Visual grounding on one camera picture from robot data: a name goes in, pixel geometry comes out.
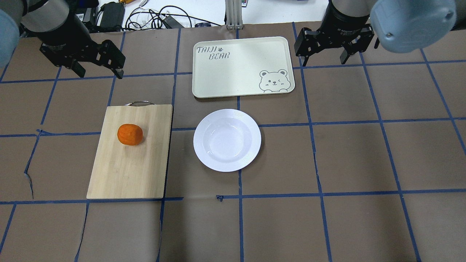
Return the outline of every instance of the white tray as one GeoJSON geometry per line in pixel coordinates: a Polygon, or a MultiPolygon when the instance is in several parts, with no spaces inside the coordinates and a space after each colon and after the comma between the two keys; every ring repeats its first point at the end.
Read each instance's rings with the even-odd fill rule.
{"type": "Polygon", "coordinates": [[[197,98],[295,88],[288,41],[281,36],[199,42],[193,51],[192,93],[197,98]]]}

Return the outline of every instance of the orange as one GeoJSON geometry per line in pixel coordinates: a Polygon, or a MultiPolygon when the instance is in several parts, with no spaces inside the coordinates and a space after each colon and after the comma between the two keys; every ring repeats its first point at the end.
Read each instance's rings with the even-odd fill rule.
{"type": "Polygon", "coordinates": [[[138,145],[143,140],[143,130],[135,124],[123,124],[118,128],[117,137],[124,145],[138,145]]]}

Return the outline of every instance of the bear drawing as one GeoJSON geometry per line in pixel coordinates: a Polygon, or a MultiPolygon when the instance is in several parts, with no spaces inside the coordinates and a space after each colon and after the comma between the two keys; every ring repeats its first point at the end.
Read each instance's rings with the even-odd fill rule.
{"type": "Polygon", "coordinates": [[[291,86],[290,81],[287,78],[288,72],[286,70],[280,69],[278,72],[260,72],[260,84],[259,88],[264,91],[264,93],[272,92],[282,92],[288,91],[291,86]]]}

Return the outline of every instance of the persimmon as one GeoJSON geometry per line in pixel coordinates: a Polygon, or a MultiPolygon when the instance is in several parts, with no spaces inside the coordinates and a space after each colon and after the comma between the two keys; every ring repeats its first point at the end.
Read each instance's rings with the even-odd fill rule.
{"type": "Polygon", "coordinates": [[[143,140],[143,130],[135,124],[123,124],[118,128],[117,137],[124,145],[138,145],[143,140]]]}

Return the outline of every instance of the round plate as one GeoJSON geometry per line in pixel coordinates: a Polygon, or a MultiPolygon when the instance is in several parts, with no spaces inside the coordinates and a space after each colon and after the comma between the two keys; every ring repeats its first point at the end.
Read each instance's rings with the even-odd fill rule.
{"type": "Polygon", "coordinates": [[[239,170],[260,149],[260,131],[254,119],[235,109],[210,113],[194,132],[194,151],[204,165],[216,171],[239,170]]]}

